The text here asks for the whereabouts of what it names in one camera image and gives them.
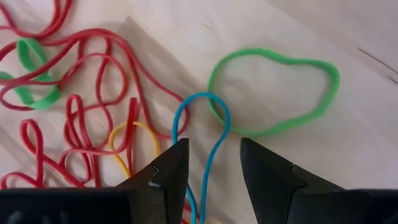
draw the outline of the scratch mark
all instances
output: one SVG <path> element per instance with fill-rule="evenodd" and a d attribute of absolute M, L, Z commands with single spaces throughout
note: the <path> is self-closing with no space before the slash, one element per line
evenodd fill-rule
<path fill-rule="evenodd" d="M 390 65 L 386 64 L 385 62 L 383 62 L 382 60 L 378 59 L 377 57 L 371 55 L 369 52 L 365 51 L 362 48 L 358 48 L 359 51 L 361 51 L 362 53 L 366 54 L 367 56 L 373 58 L 374 60 L 376 60 L 377 62 L 379 62 L 380 64 L 384 65 L 386 68 L 388 68 L 389 70 L 393 71 L 395 74 L 398 75 L 397 70 L 395 70 L 394 68 L 392 68 Z M 398 84 L 397 81 L 393 80 L 391 77 L 389 77 L 395 84 Z"/>

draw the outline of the wooden table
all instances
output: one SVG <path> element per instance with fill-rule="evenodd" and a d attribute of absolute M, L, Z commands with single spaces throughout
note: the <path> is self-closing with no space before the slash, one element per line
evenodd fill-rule
<path fill-rule="evenodd" d="M 40 31 L 51 20 L 50 0 L 2 1 L 21 27 Z M 317 58 L 335 64 L 341 74 L 338 96 L 327 114 L 286 133 L 256 139 L 264 146 L 303 168 L 344 188 L 397 188 L 398 175 L 398 29 L 396 1 L 364 0 L 86 0 L 75 1 L 74 10 L 57 36 L 90 27 L 103 27 L 121 34 L 132 45 L 147 69 L 163 85 L 183 97 L 206 90 L 215 63 L 243 47 L 264 47 L 298 58 Z M 1 45 L 17 37 L 3 31 Z M 92 51 L 104 43 L 94 41 Z M 57 49 L 48 49 L 54 55 Z M 62 72 L 74 61 L 69 53 L 54 69 Z M 69 84 L 65 95 L 76 93 L 85 104 L 95 102 L 94 76 L 99 60 L 91 60 Z M 15 54 L 0 63 L 1 70 L 25 72 Z M 104 94 L 113 96 L 120 78 L 111 68 Z M 170 132 L 178 102 L 144 82 L 151 115 L 163 132 Z M 264 58 L 247 57 L 231 63 L 217 83 L 218 94 L 232 111 L 235 126 L 260 129 L 313 108 L 328 86 L 327 76 L 314 68 L 286 67 Z M 137 96 L 133 82 L 129 96 Z M 51 110 L 17 112 L 0 109 L 0 175 L 20 170 L 35 174 L 35 160 L 19 137 L 19 123 L 35 119 L 45 136 L 45 152 L 53 158 L 67 149 L 62 136 L 65 98 Z M 8 100 L 16 101 L 10 93 Z M 126 98 L 110 107 L 115 124 L 126 119 Z M 205 100 L 191 107 L 190 185 L 200 196 L 207 155 L 223 128 Z M 100 110 L 87 114 L 90 136 L 100 142 L 106 121 Z M 231 133 L 216 155 L 209 179 L 208 217 L 223 223 L 255 223 L 254 212 L 243 181 L 239 161 L 242 136 Z M 150 136 L 137 134 L 136 167 L 154 158 Z M 162 150 L 171 145 L 162 141 Z M 112 157 L 103 157 L 104 184 L 124 179 Z M 70 159 L 83 177 L 79 158 Z M 47 167 L 51 186 L 64 185 Z"/>

